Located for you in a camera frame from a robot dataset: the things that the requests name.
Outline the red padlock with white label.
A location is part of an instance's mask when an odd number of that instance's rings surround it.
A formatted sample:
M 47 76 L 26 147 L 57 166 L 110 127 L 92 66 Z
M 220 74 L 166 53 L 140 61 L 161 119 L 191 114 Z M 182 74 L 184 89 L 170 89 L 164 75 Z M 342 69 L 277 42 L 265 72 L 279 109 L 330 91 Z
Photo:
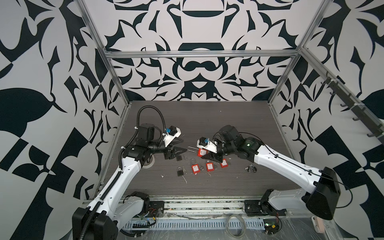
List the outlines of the red padlock with white label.
M 221 168 L 226 168 L 229 166 L 228 162 L 226 159 L 223 159 L 223 161 L 220 163 Z

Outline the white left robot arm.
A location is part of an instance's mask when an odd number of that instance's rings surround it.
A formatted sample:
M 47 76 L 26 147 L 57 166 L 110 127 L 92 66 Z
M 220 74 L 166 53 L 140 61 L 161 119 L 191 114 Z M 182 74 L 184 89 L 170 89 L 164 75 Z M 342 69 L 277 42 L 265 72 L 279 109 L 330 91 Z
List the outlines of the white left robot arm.
M 159 139 L 155 140 L 156 126 L 141 124 L 143 110 L 155 110 L 162 121 Z M 155 154 L 163 154 L 165 159 L 175 159 L 186 149 L 177 147 L 182 140 L 181 130 L 175 126 L 166 127 L 161 111 L 154 106 L 144 106 L 137 113 L 135 133 L 122 147 L 118 167 L 101 192 L 86 208 L 78 208 L 72 217 L 72 232 L 75 240 L 116 240 L 119 234 L 138 238 L 156 221 L 146 223 L 139 231 L 127 231 L 126 224 L 136 216 L 145 217 L 150 213 L 150 197 L 141 192 L 133 192 L 128 199 L 121 199 L 134 177 L 143 167 L 148 167 Z

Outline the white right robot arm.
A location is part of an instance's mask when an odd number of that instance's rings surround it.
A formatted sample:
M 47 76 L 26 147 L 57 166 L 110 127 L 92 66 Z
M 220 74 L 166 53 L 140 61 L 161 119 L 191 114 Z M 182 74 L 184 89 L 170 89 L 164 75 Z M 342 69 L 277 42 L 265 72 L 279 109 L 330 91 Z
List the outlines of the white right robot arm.
M 299 163 L 265 144 L 259 137 L 239 132 L 234 126 L 222 127 L 219 138 L 201 137 L 197 147 L 206 150 L 203 159 L 222 164 L 225 156 L 236 155 L 240 159 L 264 166 L 299 186 L 295 190 L 268 189 L 256 202 L 245 203 L 248 216 L 277 216 L 286 210 L 308 210 L 323 220 L 332 220 L 339 209 L 341 182 L 334 170 L 322 170 Z

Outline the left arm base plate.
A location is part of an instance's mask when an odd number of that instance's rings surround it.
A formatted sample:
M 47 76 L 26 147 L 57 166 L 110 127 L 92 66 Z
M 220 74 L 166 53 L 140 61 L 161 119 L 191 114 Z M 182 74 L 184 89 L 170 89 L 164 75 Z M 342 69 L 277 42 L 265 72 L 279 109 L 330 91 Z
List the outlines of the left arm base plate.
M 165 202 L 164 201 L 149 201 L 145 203 L 144 209 L 135 217 L 158 217 L 164 212 Z

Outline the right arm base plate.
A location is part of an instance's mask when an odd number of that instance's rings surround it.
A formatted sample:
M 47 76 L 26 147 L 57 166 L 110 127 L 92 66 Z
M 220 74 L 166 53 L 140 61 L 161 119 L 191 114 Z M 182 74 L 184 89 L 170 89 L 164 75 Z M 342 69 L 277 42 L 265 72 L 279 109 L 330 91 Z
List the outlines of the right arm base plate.
M 245 213 L 248 217 L 255 216 L 285 216 L 286 209 L 276 210 L 268 202 L 261 200 L 245 200 Z

